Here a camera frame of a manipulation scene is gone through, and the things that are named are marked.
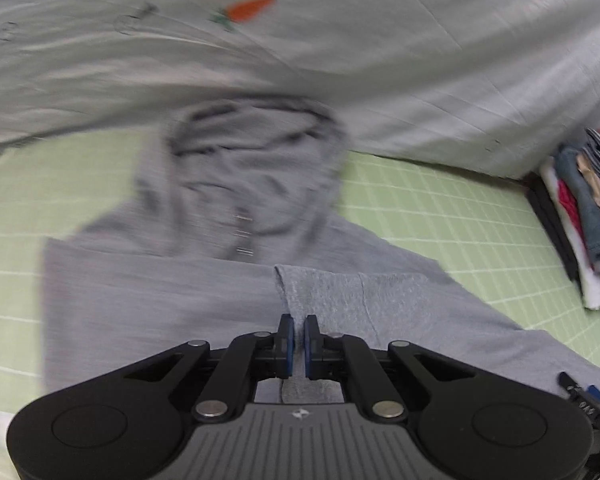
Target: white garment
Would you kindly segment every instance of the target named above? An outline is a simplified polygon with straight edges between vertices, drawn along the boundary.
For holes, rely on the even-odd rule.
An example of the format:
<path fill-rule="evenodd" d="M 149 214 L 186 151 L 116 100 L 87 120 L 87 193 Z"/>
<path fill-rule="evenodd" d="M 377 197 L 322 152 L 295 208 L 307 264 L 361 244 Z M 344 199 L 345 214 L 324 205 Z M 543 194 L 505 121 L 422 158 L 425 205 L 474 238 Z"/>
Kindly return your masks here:
<path fill-rule="evenodd" d="M 554 170 L 554 158 L 549 157 L 540 167 L 540 175 L 544 181 L 551 200 L 554 202 L 555 209 L 560 216 L 562 227 L 573 248 L 573 253 L 578 261 L 578 270 L 580 271 L 580 281 L 582 283 L 582 300 L 584 306 L 591 310 L 600 310 L 600 274 L 591 269 L 587 250 L 584 246 L 580 234 L 571 223 L 569 215 L 565 211 L 560 199 L 558 198 L 558 176 Z"/>
<path fill-rule="evenodd" d="M 276 0 L 211 21 L 240 1 L 0 0 L 0 142 L 301 95 L 356 150 L 518 178 L 597 117 L 600 0 Z"/>

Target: beige garment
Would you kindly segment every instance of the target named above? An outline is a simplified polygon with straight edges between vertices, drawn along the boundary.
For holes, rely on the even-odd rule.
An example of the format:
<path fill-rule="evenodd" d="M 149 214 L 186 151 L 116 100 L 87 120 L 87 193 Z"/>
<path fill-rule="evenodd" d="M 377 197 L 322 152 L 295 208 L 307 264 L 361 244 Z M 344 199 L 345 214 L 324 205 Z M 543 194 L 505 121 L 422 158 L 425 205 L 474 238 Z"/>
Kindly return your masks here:
<path fill-rule="evenodd" d="M 595 171 L 593 171 L 593 167 L 587 155 L 584 153 L 579 153 L 576 156 L 576 161 L 578 162 L 578 170 L 591 188 L 591 194 L 594 202 L 600 208 L 600 177 L 596 175 Z"/>

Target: blue denim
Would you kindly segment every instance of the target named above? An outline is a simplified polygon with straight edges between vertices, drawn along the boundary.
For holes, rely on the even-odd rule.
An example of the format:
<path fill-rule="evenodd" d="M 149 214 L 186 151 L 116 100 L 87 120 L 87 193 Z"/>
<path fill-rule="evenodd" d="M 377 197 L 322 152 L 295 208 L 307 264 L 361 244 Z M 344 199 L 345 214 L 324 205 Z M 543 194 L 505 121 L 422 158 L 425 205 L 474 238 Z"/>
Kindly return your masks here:
<path fill-rule="evenodd" d="M 584 232 L 584 244 L 591 263 L 595 263 L 600 260 L 600 208 L 593 201 L 589 184 L 578 171 L 576 162 L 578 152 L 579 150 L 573 146 L 563 147 L 555 156 L 555 173 L 576 197 Z"/>

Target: green surface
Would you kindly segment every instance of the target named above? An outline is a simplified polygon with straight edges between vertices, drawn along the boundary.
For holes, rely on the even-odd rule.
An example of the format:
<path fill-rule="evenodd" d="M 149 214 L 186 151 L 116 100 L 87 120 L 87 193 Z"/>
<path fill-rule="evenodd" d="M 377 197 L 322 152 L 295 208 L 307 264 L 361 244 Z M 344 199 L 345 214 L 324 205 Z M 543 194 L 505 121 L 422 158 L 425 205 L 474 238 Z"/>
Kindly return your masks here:
<path fill-rule="evenodd" d="M 141 142 L 129 132 L 77 134 L 0 162 L 0 412 L 41 392 L 45 237 L 67 236 L 127 195 Z M 357 153 L 343 181 L 346 218 L 439 260 L 495 308 L 600 366 L 600 312 L 583 309 L 519 187 Z M 0 446 L 0 478 L 12 474 Z"/>

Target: metal screw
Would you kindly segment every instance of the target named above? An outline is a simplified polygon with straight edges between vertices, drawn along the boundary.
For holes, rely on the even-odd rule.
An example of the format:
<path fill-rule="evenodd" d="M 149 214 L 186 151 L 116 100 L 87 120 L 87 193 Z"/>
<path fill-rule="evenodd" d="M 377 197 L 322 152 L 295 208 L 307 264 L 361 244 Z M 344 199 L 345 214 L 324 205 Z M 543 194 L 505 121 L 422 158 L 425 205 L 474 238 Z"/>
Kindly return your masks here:
<path fill-rule="evenodd" d="M 404 413 L 404 406 L 394 400 L 380 400 L 371 409 L 377 416 L 382 418 L 394 418 Z"/>
<path fill-rule="evenodd" d="M 196 405 L 196 412 L 209 418 L 224 415 L 228 409 L 222 400 L 203 400 Z"/>

